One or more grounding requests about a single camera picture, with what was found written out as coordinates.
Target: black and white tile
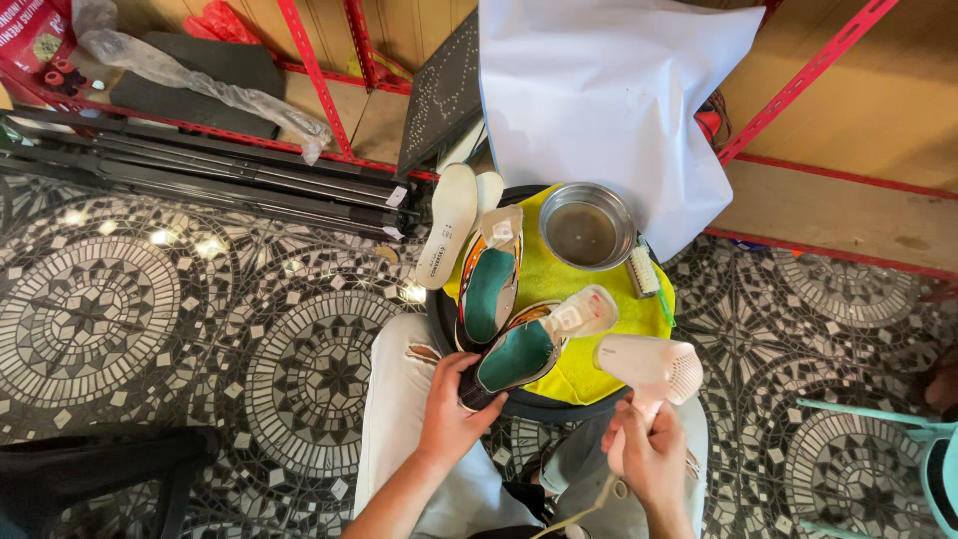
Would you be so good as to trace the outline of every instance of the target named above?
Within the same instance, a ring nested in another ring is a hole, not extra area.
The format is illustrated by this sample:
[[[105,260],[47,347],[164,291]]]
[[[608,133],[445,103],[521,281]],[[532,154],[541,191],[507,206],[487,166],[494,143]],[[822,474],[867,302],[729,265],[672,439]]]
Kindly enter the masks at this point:
[[[348,234],[39,177],[0,181],[0,443],[94,423],[214,425],[226,445],[185,536],[338,536],[369,345],[423,311],[422,242]],[[707,537],[937,537],[901,426],[796,399],[921,413],[915,375],[955,341],[927,279],[700,236],[664,265],[709,423]],[[501,418],[507,480],[573,425]],[[57,536],[148,533],[157,485],[79,504]]]

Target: water in bowl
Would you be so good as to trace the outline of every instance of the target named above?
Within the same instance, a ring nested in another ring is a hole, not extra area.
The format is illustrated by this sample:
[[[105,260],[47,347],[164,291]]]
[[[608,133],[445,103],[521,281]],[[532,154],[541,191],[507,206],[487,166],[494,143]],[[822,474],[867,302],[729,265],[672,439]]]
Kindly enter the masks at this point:
[[[546,223],[549,244],[577,266],[598,266],[615,249],[615,226],[601,209],[586,202],[556,208]]]

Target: hair dryer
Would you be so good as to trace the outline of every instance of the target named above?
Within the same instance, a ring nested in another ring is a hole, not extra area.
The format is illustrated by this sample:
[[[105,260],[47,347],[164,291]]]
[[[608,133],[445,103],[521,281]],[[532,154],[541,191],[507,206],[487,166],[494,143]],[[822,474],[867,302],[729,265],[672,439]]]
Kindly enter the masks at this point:
[[[640,335],[608,334],[596,344],[592,364],[635,390],[632,406],[643,414],[646,428],[662,403],[680,405],[702,385],[702,363],[688,342]],[[626,434],[619,431],[608,451],[608,467],[625,476],[622,452]]]

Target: teal chair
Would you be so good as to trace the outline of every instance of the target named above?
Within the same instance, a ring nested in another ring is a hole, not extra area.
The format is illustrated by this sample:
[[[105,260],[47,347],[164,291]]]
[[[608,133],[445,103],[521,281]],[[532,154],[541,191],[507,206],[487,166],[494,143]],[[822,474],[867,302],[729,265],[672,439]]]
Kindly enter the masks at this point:
[[[809,408],[841,411],[864,417],[874,417],[885,421],[897,421],[920,427],[908,431],[908,436],[924,445],[922,467],[922,490],[928,500],[938,526],[948,539],[958,539],[958,423],[933,423],[923,417],[895,413],[893,411],[871,410],[857,406],[844,406],[810,399],[796,399],[796,402]],[[840,527],[817,522],[799,521],[809,531],[819,531],[841,539],[873,539],[868,535],[855,533]]]

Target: jeans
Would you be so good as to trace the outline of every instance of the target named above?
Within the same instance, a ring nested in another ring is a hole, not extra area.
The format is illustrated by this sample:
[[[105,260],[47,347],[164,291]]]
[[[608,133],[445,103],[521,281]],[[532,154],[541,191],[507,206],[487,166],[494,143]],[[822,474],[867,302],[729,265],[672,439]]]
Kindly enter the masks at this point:
[[[425,315],[396,316],[373,342],[354,518],[419,444],[434,365],[410,353],[410,346],[435,349]],[[708,427],[697,399],[676,411],[700,466],[701,480],[685,479],[685,507],[698,536],[705,502]],[[541,483],[560,494],[555,522],[591,506],[602,489],[608,465],[600,446],[610,417],[606,414],[582,423],[546,462]],[[605,508],[586,515],[579,524],[594,539],[649,535],[645,511],[633,496],[611,497]],[[495,465],[477,442],[426,504],[411,537],[464,539],[479,531],[520,525],[541,523],[505,491]]]

